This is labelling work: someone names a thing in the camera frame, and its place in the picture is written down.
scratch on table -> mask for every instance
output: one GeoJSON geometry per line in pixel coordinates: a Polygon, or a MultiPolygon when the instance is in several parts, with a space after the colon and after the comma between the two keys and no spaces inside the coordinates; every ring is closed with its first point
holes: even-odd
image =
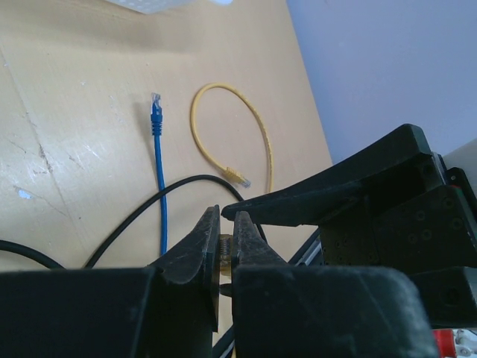
{"type": "Polygon", "coordinates": [[[23,151],[25,154],[27,154],[27,151],[26,151],[22,146],[16,144],[13,140],[7,139],[7,141],[8,141],[11,145],[17,147],[18,149],[20,149],[21,151],[23,151]]]}
{"type": "Polygon", "coordinates": [[[98,155],[98,153],[96,153],[95,151],[93,151],[89,145],[85,144],[85,145],[83,145],[83,147],[84,147],[88,152],[90,152],[92,155],[94,155],[95,157],[97,157],[99,160],[103,161],[103,158],[101,158],[101,157],[98,155]]]}
{"type": "Polygon", "coordinates": [[[54,211],[56,211],[57,213],[63,215],[63,216],[66,216],[67,215],[61,211],[60,209],[56,208],[52,203],[50,203],[47,199],[45,199],[44,197],[38,195],[38,194],[35,194],[34,192],[31,192],[29,190],[25,190],[23,189],[22,187],[20,186],[16,186],[16,185],[13,185],[13,188],[15,189],[16,193],[18,194],[18,196],[22,199],[27,199],[27,200],[31,200],[31,199],[35,199],[35,198],[38,198],[38,199],[41,199],[43,200],[51,209],[53,209],[54,211]]]}
{"type": "Polygon", "coordinates": [[[38,151],[38,155],[40,156],[40,158],[42,158],[45,161],[46,168],[48,169],[48,171],[51,174],[53,174],[53,167],[51,166],[50,162],[48,161],[48,158],[45,155],[45,150],[43,149],[43,146],[41,144],[40,144],[40,149],[38,151]]]}
{"type": "Polygon", "coordinates": [[[35,173],[33,173],[33,175],[32,175],[31,172],[30,172],[30,169],[28,169],[28,176],[30,177],[31,182],[32,182],[33,184],[35,184],[35,177],[36,177],[36,175],[35,175],[35,173]]]}
{"type": "Polygon", "coordinates": [[[124,123],[124,120],[121,117],[122,113],[120,112],[120,110],[118,110],[118,102],[112,95],[110,95],[110,108],[116,117],[116,121],[118,121],[119,123],[124,123]]]}
{"type": "Polygon", "coordinates": [[[79,164],[79,162],[74,158],[72,157],[70,154],[68,154],[68,159],[70,159],[74,164],[76,164],[80,169],[83,169],[84,170],[84,167],[79,164]]]}

tan tabletop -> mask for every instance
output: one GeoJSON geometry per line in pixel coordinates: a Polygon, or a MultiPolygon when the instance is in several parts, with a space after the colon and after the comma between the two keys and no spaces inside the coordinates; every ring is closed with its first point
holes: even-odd
{"type": "MultiPolygon", "coordinates": [[[[79,268],[98,244],[157,192],[151,92],[162,96],[166,185],[217,172],[189,128],[204,84],[243,92],[265,120],[275,189],[331,163],[285,0],[207,1],[145,16],[103,0],[0,1],[0,239],[31,246],[79,268]]],[[[199,106],[206,147],[265,191],[266,156],[244,104],[214,89],[199,106]]],[[[214,183],[168,196],[169,247],[204,210],[234,198],[214,183]]],[[[222,221],[222,232],[232,225],[222,221]]],[[[313,227],[265,227],[288,259],[313,227]]],[[[108,249],[98,267],[144,266],[157,258],[159,205],[108,249]]],[[[0,253],[0,269],[41,267],[0,253]]],[[[221,311],[229,310],[227,304],[221,311]]],[[[221,331],[230,318],[221,319],[221,331]]]]}

